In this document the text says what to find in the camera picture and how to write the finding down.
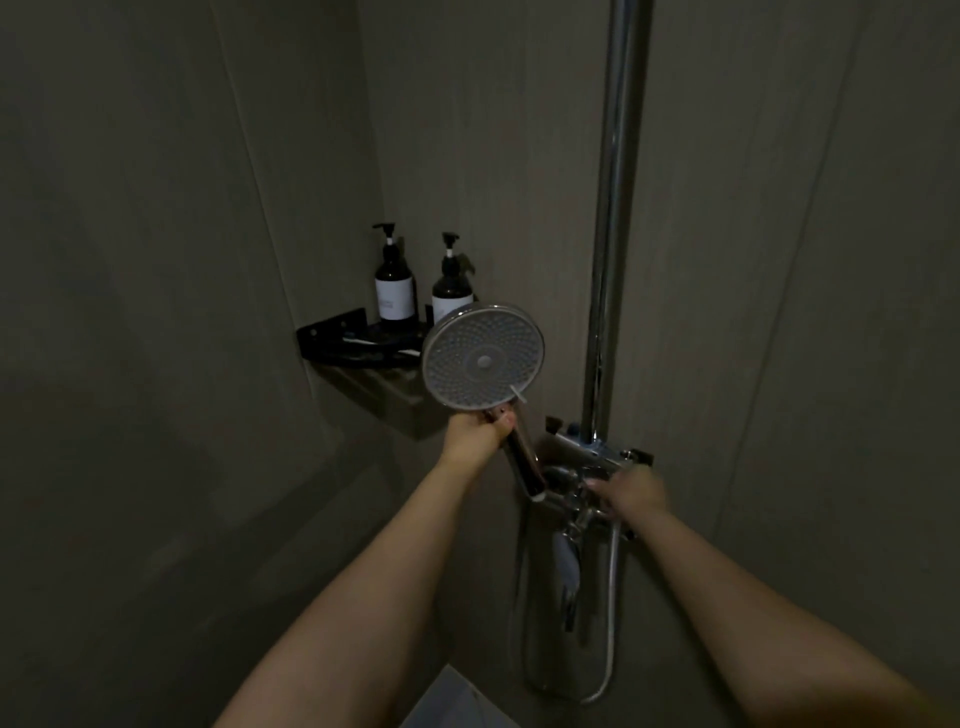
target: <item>forearm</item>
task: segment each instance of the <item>forearm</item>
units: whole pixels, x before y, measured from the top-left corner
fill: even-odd
[[[471,475],[435,468],[275,645],[218,726],[382,722],[428,620]]]
[[[667,511],[650,509],[629,520],[754,719],[782,715],[791,705],[916,696],[859,644],[778,595]]]

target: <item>person's left hand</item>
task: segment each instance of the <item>person's left hand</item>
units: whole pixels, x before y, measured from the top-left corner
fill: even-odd
[[[450,418],[439,465],[473,479],[516,426],[516,412],[508,404],[499,419],[490,423],[482,412],[459,412]]]

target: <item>person's right arm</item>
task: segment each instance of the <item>person's right arm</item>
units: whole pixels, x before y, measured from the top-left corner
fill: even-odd
[[[763,725],[918,725],[918,691],[847,635],[780,596],[680,522],[645,466],[591,481],[653,552],[720,673]]]

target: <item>person's left arm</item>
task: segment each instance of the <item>person's left arm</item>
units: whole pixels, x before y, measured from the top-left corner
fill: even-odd
[[[380,725],[430,613],[470,483],[513,429],[450,418],[444,452],[372,543],[307,607],[215,728]]]

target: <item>black shelf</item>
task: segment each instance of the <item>black shelf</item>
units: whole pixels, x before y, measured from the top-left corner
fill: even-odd
[[[412,331],[384,331],[367,322],[367,311],[352,311],[297,329],[300,356],[346,369],[417,369],[423,339],[431,325],[418,322]]]

